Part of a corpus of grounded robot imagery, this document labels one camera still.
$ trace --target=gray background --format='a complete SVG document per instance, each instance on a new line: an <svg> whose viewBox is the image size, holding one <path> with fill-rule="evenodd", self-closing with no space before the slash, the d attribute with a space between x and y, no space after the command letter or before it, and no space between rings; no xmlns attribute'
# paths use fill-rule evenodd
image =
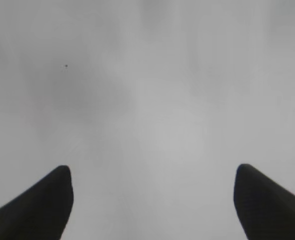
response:
<svg viewBox="0 0 295 240"><path fill-rule="evenodd" d="M295 193L295 0L0 0L0 206L64 164L63 240L245 240L240 163Z"/></svg>

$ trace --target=white surface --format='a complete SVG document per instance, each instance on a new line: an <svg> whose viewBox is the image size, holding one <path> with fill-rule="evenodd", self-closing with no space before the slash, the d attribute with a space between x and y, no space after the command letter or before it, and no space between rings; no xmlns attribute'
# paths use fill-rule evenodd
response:
<svg viewBox="0 0 295 240"><path fill-rule="evenodd" d="M240 163L295 193L295 0L0 0L0 206L64 164L63 240L244 240Z"/></svg>

